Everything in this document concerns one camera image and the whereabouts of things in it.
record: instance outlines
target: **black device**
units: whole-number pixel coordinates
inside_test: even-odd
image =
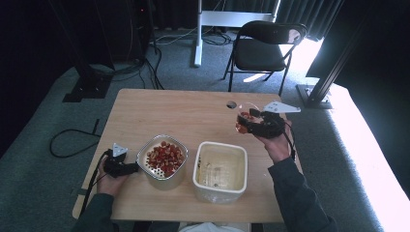
[[[284,120],[277,113],[259,111],[251,108],[248,114],[238,115],[237,122],[245,127],[247,132],[257,136],[273,138],[284,133]]]
[[[294,142],[290,140],[284,128],[286,122],[278,113],[269,111],[272,109],[272,106],[274,110],[279,111],[278,109],[283,104],[273,102],[272,105],[265,106],[267,110],[260,111],[256,108],[250,108],[249,111],[241,111],[237,116],[237,131],[240,133],[252,133],[253,135],[265,138],[275,138],[283,134],[290,145],[290,156],[295,160]]]
[[[118,149],[118,147],[119,146],[114,143],[113,149]],[[138,172],[139,169],[139,166],[136,163],[124,163],[128,149],[121,149],[116,152],[111,149],[106,151],[108,158],[103,164],[103,170],[114,178],[130,175],[134,172]]]

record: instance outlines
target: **black cable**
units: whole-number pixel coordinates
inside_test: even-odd
[[[146,63],[148,64],[148,67],[150,68],[150,70],[152,71],[152,73],[153,73],[153,75],[154,75],[154,79],[151,78],[151,82],[152,82],[152,84],[153,84],[153,88],[154,88],[154,89],[163,89],[163,90],[164,90],[164,88],[163,88],[163,86],[162,86],[162,84],[161,84],[161,82],[160,82],[160,80],[159,80],[159,78],[158,78],[158,75],[157,75],[158,67],[159,67],[160,62],[161,62],[161,59],[162,59],[162,52],[161,52],[161,50],[160,50],[159,48],[157,48],[157,47],[154,47],[154,46],[153,46],[153,48],[154,48],[154,49],[158,52],[158,54],[159,54],[159,59],[158,59],[158,61],[157,61],[157,64],[156,64],[155,67],[153,67],[148,60],[146,60]]]
[[[286,124],[286,125],[290,128],[290,133],[292,134],[293,143],[292,143],[292,141],[290,140],[290,138],[289,138],[289,136],[287,135],[287,133],[286,133],[285,131],[283,132],[284,137],[286,138],[287,142],[288,142],[289,145],[290,145],[290,156],[292,157],[293,160],[295,160],[295,158],[296,158],[296,151],[295,151],[295,134],[294,134],[294,132],[293,132],[292,127],[291,127],[288,123],[284,122],[284,124]]]
[[[88,184],[87,192],[85,193],[85,196],[84,196],[84,201],[82,202],[81,211],[80,211],[80,213],[79,213],[80,216],[84,213],[85,208],[87,208],[88,198],[90,198],[91,190],[93,189],[93,186],[96,184],[96,183],[94,183],[94,181],[96,180],[97,174],[98,174],[98,172],[99,172],[99,167],[100,167],[100,165],[101,165],[101,162],[102,162],[102,160],[103,160],[103,157],[104,157],[104,156],[109,156],[108,153],[109,153],[109,150],[108,150],[108,151],[105,151],[105,152],[101,155],[101,157],[100,157],[100,159],[99,159],[99,162],[97,163],[96,169],[94,169],[93,176],[92,176],[91,179],[90,179],[90,182],[89,182],[89,184]]]
[[[85,147],[85,148],[83,148],[83,149],[77,151],[77,152],[74,152],[74,153],[71,153],[71,154],[68,154],[68,155],[58,155],[58,154],[56,154],[56,153],[54,152],[53,148],[52,148],[52,147],[53,147],[54,140],[55,140],[58,136],[60,136],[61,134],[66,133],[66,132],[69,132],[69,131],[74,131],[74,132],[84,133],[84,134],[87,134],[87,135],[92,135],[92,136],[96,136],[96,137],[101,137],[100,135],[97,135],[97,134],[94,134],[94,133],[90,133],[90,132],[87,132],[87,131],[83,131],[83,130],[77,130],[77,129],[62,130],[62,131],[58,132],[57,134],[55,134],[55,135],[51,138],[51,140],[50,140],[50,142],[49,142],[48,150],[49,150],[49,152],[50,152],[50,154],[51,154],[52,156],[54,156],[54,157],[56,157],[56,158],[60,158],[60,159],[70,158],[70,157],[76,156],[76,155],[78,155],[78,154],[80,154],[80,153],[82,153],[82,152],[84,152],[84,151],[86,151],[86,150],[92,148],[93,146],[96,146],[97,144],[99,144],[99,141],[97,141],[97,142],[92,143],[91,145],[89,145],[89,146],[87,146],[87,147]]]

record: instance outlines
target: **sunlight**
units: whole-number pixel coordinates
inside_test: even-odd
[[[330,117],[353,163],[368,201],[385,231],[407,227],[410,202],[348,91],[332,86]]]
[[[252,75],[252,76],[248,77],[248,78],[245,78],[244,82],[246,82],[246,83],[252,82],[252,81],[254,81],[254,80],[256,80],[256,79],[258,79],[258,78],[260,78],[264,75],[265,75],[265,73],[257,73],[255,75]]]

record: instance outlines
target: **gray floor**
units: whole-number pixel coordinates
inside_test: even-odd
[[[158,78],[165,89],[226,91],[227,80],[220,81],[228,60],[230,45],[204,44],[202,66],[193,64],[193,40],[159,45],[161,62]],[[154,66],[158,56],[147,51]],[[282,101],[300,106],[289,114],[294,123],[297,149],[308,183],[315,189],[325,211],[337,220],[340,231],[382,231],[375,219],[358,179],[351,171],[343,142],[336,136],[326,110],[307,109],[296,89],[306,84],[308,53],[295,56]],[[118,69],[126,65],[117,65]],[[36,114],[15,143],[0,160],[0,231],[69,231],[75,223],[73,204],[95,147],[78,156],[57,159],[48,150],[51,137],[59,131],[78,129],[91,132],[100,120],[97,134],[103,131],[116,94],[122,88],[153,88],[147,67],[140,74],[115,76],[105,99],[62,103],[78,79],[74,69],[56,80]],[[277,93],[279,78],[268,82],[242,82],[235,78],[234,92]],[[98,138],[78,133],[65,134],[55,142],[59,154],[69,154]],[[131,231],[130,222],[121,222],[122,231]],[[266,224],[265,231],[284,231],[281,224]]]

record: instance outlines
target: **metal stand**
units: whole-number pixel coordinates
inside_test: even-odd
[[[310,101],[311,97],[311,92],[314,88],[314,85],[297,85],[297,88],[299,90],[299,94],[301,95],[302,101],[304,102],[304,105],[306,108],[318,108],[318,109],[332,109],[332,104],[329,99],[329,95],[331,95],[329,92],[321,100],[320,102],[316,101]]]

